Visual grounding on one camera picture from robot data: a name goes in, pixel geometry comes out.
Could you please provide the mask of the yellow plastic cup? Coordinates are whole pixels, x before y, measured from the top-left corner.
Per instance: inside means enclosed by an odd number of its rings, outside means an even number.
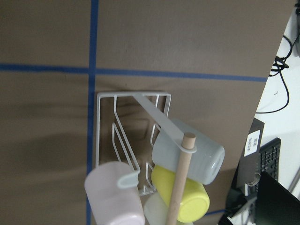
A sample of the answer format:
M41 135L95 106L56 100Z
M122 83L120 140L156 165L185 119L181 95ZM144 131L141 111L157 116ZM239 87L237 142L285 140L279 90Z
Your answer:
M169 206L175 173L156 165L151 180L164 203ZM195 222L207 213L209 206L210 199L203 184L187 178L177 220L182 223Z

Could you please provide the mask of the pale cream plastic cup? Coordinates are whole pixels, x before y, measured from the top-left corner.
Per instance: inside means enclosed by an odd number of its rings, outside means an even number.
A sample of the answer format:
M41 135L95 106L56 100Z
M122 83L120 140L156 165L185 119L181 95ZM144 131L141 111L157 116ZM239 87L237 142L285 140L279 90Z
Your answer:
M143 211L149 225L166 225L168 207L158 192L148 198Z

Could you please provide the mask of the black keyboard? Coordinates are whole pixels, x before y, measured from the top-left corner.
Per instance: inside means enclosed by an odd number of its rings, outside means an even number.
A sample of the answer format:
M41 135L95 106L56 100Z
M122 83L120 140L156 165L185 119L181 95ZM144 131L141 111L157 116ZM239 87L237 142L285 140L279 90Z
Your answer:
M281 139L276 137L260 148L260 170L278 181Z

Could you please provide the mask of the black box with white label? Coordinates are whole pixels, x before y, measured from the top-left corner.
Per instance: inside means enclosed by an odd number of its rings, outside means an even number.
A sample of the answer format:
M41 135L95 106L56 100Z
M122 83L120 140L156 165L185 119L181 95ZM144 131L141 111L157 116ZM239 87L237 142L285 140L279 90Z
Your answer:
M254 118L232 181L233 188L255 181L263 129L264 122Z

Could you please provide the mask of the grey plastic cup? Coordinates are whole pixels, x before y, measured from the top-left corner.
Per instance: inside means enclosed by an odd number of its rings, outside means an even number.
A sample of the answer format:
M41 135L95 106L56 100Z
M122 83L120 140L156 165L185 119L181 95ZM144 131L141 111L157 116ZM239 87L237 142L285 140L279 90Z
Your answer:
M172 122L183 133L190 132L196 136L196 152L192 154L187 177L204 185L210 184L223 163L224 147L178 119L173 119ZM163 129L160 129L152 151L154 164L175 172L179 156L179 147Z

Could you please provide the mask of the pink plastic cup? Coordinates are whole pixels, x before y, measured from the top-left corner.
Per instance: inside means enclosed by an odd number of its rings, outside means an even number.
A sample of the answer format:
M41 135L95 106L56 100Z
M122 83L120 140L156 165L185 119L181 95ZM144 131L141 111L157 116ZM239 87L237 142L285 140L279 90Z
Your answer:
M132 172L124 162L107 162L93 169L84 187L97 225L143 225L145 217L137 186L118 186Z

